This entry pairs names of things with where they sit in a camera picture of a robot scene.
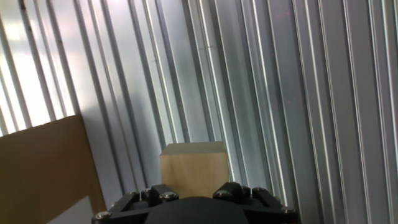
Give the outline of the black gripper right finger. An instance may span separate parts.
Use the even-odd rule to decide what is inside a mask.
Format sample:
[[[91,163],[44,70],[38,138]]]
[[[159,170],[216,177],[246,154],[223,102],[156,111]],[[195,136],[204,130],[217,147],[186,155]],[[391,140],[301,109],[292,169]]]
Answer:
[[[213,194],[213,199],[238,205],[250,205],[280,210],[282,204],[265,188],[250,188],[237,182],[227,182]]]

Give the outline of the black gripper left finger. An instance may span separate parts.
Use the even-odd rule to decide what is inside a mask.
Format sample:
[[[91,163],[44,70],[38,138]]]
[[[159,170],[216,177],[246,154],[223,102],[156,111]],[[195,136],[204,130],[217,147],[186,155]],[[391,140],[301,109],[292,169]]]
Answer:
[[[142,191],[128,192],[110,208],[112,215],[127,212],[148,212],[152,208],[179,199],[179,195],[164,184],[153,185]]]

